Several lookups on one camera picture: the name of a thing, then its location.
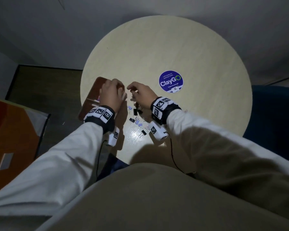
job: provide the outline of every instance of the wristband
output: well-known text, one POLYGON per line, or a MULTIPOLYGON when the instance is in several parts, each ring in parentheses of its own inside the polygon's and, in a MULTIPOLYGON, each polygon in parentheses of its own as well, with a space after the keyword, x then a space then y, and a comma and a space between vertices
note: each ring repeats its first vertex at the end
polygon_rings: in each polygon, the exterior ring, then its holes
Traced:
POLYGON ((181 108, 173 100, 158 97, 151 104, 152 119, 160 125, 166 124, 169 114, 175 109, 181 108))
POLYGON ((113 132, 115 129, 115 112, 107 105, 95 107, 88 112, 84 122, 92 122, 103 128, 103 134, 108 131, 113 132))

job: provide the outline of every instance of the white device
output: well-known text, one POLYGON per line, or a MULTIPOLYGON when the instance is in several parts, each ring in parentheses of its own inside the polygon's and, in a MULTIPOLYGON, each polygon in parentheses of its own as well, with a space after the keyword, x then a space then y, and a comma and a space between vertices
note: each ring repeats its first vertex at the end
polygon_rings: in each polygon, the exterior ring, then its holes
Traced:
POLYGON ((106 134, 106 140, 108 140, 107 145, 114 147, 117 143, 117 139, 120 133, 120 129, 115 126, 113 132, 109 132, 106 134))
POLYGON ((157 124, 155 121, 150 122, 149 129, 158 141, 161 141, 168 136, 166 128, 157 124))

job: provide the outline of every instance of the person's left hand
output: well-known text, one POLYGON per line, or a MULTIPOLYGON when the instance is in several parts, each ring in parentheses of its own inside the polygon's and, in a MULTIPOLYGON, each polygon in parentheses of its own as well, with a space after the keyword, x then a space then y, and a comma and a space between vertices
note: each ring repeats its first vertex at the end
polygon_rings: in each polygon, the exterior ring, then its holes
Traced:
POLYGON ((118 84, 123 85, 122 82, 116 78, 112 81, 108 79, 100 89, 100 106, 107 105, 112 108, 115 113, 120 109, 123 102, 122 96, 125 92, 121 87, 117 89, 118 84))

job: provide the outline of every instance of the forearm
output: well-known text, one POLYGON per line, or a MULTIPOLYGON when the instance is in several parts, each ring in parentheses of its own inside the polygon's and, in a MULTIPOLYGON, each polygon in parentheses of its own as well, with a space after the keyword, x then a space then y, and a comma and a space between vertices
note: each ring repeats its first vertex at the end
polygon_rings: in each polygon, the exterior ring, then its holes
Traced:
POLYGON ((0 190, 0 215, 52 215, 85 188, 103 129, 85 123, 0 190))
POLYGON ((181 110, 167 124, 201 180, 289 218, 289 161, 181 110))

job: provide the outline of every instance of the hand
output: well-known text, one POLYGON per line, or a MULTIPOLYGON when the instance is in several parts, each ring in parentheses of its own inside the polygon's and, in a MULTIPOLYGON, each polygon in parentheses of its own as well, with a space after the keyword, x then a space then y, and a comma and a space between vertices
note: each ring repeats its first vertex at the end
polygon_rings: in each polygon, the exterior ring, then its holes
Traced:
POLYGON ((136 102, 146 109, 150 109, 152 102, 158 97, 149 86, 142 83, 132 82, 127 89, 131 90, 136 102))
POLYGON ((100 106, 107 105, 112 108, 115 113, 120 109, 123 102, 122 96, 125 91, 121 87, 117 89, 118 84, 123 85, 122 82, 117 79, 113 79, 112 81, 108 79, 100 89, 100 106))

